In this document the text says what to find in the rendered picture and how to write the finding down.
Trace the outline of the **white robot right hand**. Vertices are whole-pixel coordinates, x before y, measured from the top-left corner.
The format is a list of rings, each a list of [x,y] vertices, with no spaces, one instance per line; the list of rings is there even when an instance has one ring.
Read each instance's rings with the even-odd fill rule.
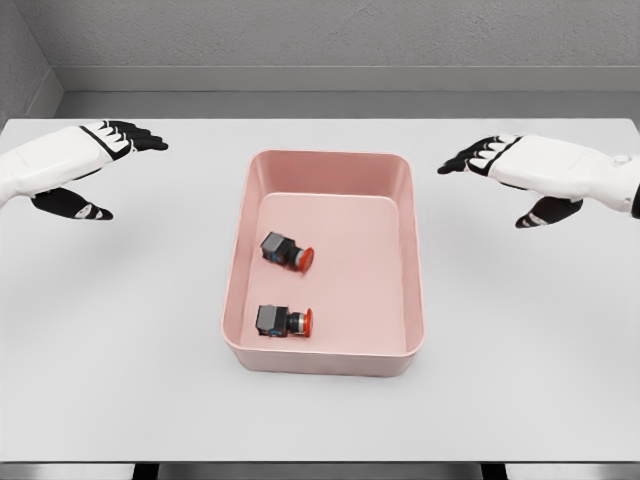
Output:
[[[465,171],[541,196],[516,221],[518,229],[558,223],[577,213],[586,198],[622,212],[629,206],[612,159],[566,141],[536,135],[486,137],[444,162],[437,173]]]

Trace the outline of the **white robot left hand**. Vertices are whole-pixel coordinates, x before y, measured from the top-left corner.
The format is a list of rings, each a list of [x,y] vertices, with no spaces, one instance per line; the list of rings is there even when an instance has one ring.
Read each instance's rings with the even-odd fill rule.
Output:
[[[16,197],[26,197],[35,208],[59,217],[111,220],[109,210],[64,185],[134,153],[167,149],[162,137],[127,121],[64,127],[0,154],[0,209]]]

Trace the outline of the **pink rectangular basket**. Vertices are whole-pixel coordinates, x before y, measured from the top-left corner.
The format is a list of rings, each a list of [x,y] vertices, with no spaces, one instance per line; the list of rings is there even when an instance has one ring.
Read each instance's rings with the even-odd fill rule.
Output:
[[[270,232],[314,249],[306,273],[262,257]],[[260,305],[311,309],[311,336],[261,336]],[[221,331],[250,370],[402,374],[425,337],[409,163],[382,153],[257,154],[245,181]]]

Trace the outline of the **industrial switch red button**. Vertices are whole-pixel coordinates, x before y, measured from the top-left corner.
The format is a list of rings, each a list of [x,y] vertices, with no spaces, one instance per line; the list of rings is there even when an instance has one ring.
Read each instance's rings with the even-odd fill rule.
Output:
[[[284,306],[260,305],[255,328],[261,336],[309,338],[313,328],[313,312],[311,309],[305,312],[292,312]]]
[[[262,257],[285,269],[306,273],[314,260],[314,249],[297,246],[293,239],[270,232],[260,244]]]

